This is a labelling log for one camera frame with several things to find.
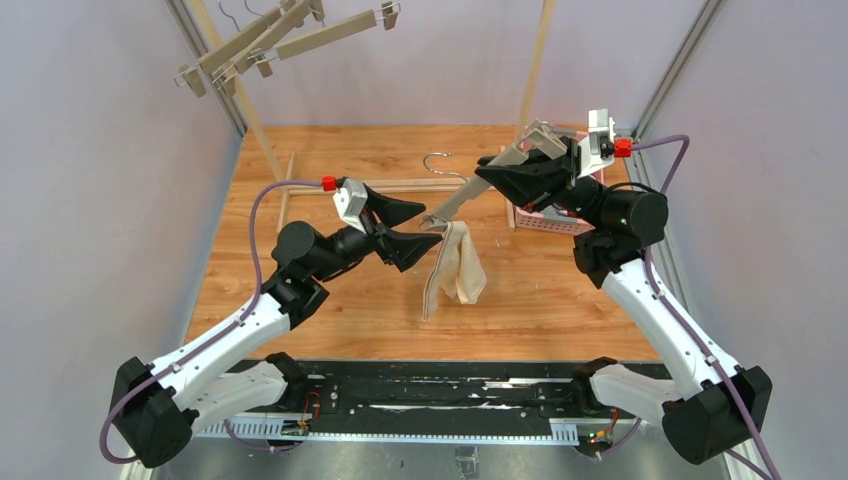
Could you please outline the cream underwear hanger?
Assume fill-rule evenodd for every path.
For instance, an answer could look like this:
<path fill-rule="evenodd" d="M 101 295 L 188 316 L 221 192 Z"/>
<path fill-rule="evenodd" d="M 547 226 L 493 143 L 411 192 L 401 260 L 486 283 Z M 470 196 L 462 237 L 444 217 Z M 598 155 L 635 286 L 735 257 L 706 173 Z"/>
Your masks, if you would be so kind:
<path fill-rule="evenodd" d="M 575 153 L 579 145 L 573 139 L 562 140 L 547 123 L 536 120 L 525 129 L 512 144 L 503 148 L 488 166 L 516 166 L 530 158 L 530 151 L 535 148 L 551 159 L 557 159 L 568 153 Z M 447 200 L 442 202 L 432 212 L 423 216 L 420 227 L 424 231 L 435 231 L 443 228 L 459 212 L 461 207 L 471 200 L 478 198 L 491 184 L 474 174 L 462 186 L 458 187 Z"/>

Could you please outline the cream underwear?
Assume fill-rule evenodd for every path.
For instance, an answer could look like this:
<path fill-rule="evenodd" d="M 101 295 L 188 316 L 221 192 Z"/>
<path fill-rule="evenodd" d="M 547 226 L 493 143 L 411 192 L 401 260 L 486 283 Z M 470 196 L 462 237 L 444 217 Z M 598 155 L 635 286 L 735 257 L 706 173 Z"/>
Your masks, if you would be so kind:
<path fill-rule="evenodd" d="M 487 286 L 487 276 L 464 221 L 449 221 L 442 228 L 442 242 L 424 286 L 423 321 L 439 308 L 439 292 L 462 305 L 476 304 Z"/>

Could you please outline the beige clip hanger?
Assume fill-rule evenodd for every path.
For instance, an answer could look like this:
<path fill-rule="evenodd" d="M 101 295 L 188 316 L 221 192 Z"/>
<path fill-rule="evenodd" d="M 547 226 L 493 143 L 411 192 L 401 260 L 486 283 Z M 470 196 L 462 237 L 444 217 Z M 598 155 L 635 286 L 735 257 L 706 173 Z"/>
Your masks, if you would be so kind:
<path fill-rule="evenodd" d="M 281 9 L 282 5 L 276 5 L 263 14 L 257 14 L 257 19 L 250 25 L 241 29 L 220 46 L 202 55 L 195 64 L 184 64 L 179 67 L 178 74 L 173 79 L 176 86 L 188 86 L 196 97 L 203 97 L 207 89 L 201 76 L 205 74 L 210 77 L 210 84 L 213 87 L 232 97 L 235 93 L 235 76 L 237 75 L 234 72 L 233 58 L 246 52 L 248 46 L 261 34 L 270 31 L 272 23 L 282 17 Z"/>
<path fill-rule="evenodd" d="M 270 77 L 273 69 L 267 51 L 292 30 L 301 28 L 309 15 L 323 22 L 323 2 L 280 1 L 278 8 L 261 14 L 255 25 L 247 28 L 247 36 L 235 40 L 235 51 L 227 54 L 224 64 L 212 74 L 212 85 L 233 96 L 235 79 L 251 68 L 256 68 L 263 78 Z"/>

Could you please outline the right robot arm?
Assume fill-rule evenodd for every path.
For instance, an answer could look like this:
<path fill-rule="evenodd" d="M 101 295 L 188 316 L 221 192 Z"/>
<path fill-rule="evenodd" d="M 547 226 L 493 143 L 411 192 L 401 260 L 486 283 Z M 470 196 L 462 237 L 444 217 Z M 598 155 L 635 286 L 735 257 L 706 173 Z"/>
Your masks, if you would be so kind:
<path fill-rule="evenodd" d="M 769 463 L 761 436 L 773 389 L 769 376 L 720 348 L 657 277 L 651 248 L 665 236 L 665 190 L 637 182 L 603 185 L 579 170 L 580 159 L 576 145 L 556 157 L 533 149 L 516 165 L 484 157 L 475 171 L 516 206 L 533 212 L 555 206 L 589 225 L 574 239 L 578 270 L 630 316 L 668 371 L 658 380 L 611 358 L 595 359 L 573 377 L 580 407 L 589 413 L 615 408 L 659 425 L 694 465 L 734 454 L 746 441 Z"/>

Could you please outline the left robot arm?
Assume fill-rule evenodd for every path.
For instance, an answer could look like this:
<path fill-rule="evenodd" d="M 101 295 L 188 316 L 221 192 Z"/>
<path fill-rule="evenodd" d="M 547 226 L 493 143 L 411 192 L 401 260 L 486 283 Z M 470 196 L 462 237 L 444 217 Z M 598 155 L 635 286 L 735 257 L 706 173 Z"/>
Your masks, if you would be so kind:
<path fill-rule="evenodd" d="M 317 185 L 331 193 L 343 227 L 323 235 L 305 221 L 285 224 L 268 278 L 250 228 L 256 286 L 249 300 L 190 343 L 149 362 L 131 357 L 118 367 L 98 438 L 106 461 L 156 468 L 206 427 L 286 398 L 300 382 L 286 355 L 274 354 L 240 374 L 230 368 L 313 316 L 329 295 L 325 283 L 368 255 L 404 272 L 442 240 L 437 233 L 396 231 L 425 212 L 422 203 L 385 196 L 348 177 L 326 177 Z"/>

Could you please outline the empty beige clip hanger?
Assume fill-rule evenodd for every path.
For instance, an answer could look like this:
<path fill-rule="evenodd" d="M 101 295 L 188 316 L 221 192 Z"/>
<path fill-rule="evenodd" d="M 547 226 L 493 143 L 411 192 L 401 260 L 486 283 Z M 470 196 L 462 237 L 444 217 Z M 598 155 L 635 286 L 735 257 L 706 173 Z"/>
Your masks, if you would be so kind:
<path fill-rule="evenodd" d="M 237 75 L 234 72 L 233 58 L 246 52 L 248 46 L 261 34 L 270 31 L 272 23 L 282 17 L 281 9 L 282 5 L 276 5 L 263 14 L 257 14 L 257 19 L 250 25 L 241 29 L 220 46 L 202 55 L 195 64 L 184 64 L 179 67 L 178 74 L 173 79 L 176 86 L 188 86 L 196 97 L 203 97 L 207 89 L 201 76 L 205 74 L 210 77 L 210 84 L 213 87 L 232 97 L 235 93 L 235 76 Z"/>

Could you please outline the pink plastic basket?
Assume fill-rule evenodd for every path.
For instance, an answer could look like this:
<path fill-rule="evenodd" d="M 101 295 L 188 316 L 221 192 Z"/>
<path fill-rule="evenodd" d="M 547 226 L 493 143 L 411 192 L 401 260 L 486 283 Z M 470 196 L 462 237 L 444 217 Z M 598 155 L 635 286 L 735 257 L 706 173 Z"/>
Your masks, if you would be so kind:
<path fill-rule="evenodd" d="M 576 236 L 592 229 L 589 223 L 572 212 L 557 207 L 548 207 L 541 212 L 527 212 L 508 201 L 505 207 L 510 231 L 522 228 Z"/>

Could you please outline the wooden clothes rack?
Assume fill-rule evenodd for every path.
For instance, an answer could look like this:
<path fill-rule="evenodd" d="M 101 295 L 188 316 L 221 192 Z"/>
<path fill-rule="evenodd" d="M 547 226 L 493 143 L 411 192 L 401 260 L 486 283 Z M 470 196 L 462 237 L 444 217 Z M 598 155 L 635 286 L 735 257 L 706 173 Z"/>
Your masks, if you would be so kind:
<path fill-rule="evenodd" d="M 211 42 L 211 46 L 208 47 L 209 51 L 214 47 L 220 46 L 224 42 L 224 40 L 222 40 L 216 26 L 214 25 L 214 22 L 211 20 L 210 13 L 205 5 L 205 2 L 183 1 L 183 3 L 185 3 L 185 5 L 187 6 L 190 16 L 197 22 L 200 35 Z M 528 80 L 526 82 L 524 94 L 522 97 L 519 119 L 516 122 L 513 142 L 518 139 L 520 133 L 523 133 L 525 129 L 529 127 L 529 113 L 535 94 L 536 83 L 541 69 L 544 51 L 547 45 L 547 37 L 552 23 L 555 5 L 556 1 L 542 1 L 541 16 L 536 32 L 532 65 L 529 69 Z M 244 117 L 244 123 L 246 124 L 246 127 L 243 128 L 246 130 L 247 133 L 252 132 L 254 138 L 258 142 L 260 151 L 264 155 L 274 175 L 274 178 L 280 181 L 291 180 L 291 173 L 295 165 L 296 155 L 295 153 L 291 154 L 291 158 L 287 163 L 287 173 L 284 174 L 282 170 L 282 165 L 277 156 L 275 155 L 273 148 L 271 147 L 271 144 L 263 130 L 259 115 L 256 112 L 255 106 L 253 105 L 246 88 L 244 87 L 242 81 L 239 79 L 239 75 L 235 79 L 235 94 L 232 97 L 228 97 L 223 92 L 222 98 L 223 100 L 233 100 L 234 98 L 235 106 L 237 107 L 236 110 L 238 110 L 237 113 L 240 112 L 240 115 Z M 420 193 L 431 191 L 449 191 L 451 188 L 454 187 L 456 187 L 457 189 L 458 187 L 462 186 L 466 181 L 463 181 L 461 178 L 458 180 L 430 178 L 366 180 L 365 182 L 378 192 Z M 278 218 L 278 226 L 281 227 L 282 223 L 287 218 L 286 215 L 288 212 L 291 196 L 295 194 L 299 195 L 324 193 L 329 192 L 325 192 L 322 190 L 320 182 L 318 187 L 283 186 L 283 199 L 281 204 L 280 216 Z"/>

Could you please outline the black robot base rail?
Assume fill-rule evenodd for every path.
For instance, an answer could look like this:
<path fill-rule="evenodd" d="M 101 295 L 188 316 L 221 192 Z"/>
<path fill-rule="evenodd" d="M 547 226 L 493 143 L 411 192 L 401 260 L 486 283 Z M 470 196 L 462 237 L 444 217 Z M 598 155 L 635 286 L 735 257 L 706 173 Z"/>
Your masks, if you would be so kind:
<path fill-rule="evenodd" d="M 584 412 L 575 362 L 304 360 L 299 400 L 254 407 L 205 437 L 583 446 L 635 433 L 634 416 Z"/>

